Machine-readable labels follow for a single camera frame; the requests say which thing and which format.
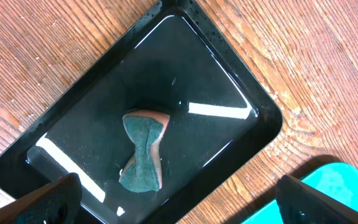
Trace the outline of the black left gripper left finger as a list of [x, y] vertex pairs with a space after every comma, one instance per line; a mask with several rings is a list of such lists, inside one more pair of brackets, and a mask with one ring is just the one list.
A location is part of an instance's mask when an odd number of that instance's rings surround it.
[[69, 173], [0, 208], [0, 224], [73, 223], [81, 199], [79, 175]]

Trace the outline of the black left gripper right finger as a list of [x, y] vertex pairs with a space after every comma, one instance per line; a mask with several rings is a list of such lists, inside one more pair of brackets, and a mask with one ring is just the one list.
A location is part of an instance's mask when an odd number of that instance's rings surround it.
[[276, 201], [284, 224], [358, 224], [358, 212], [291, 175], [276, 184]]

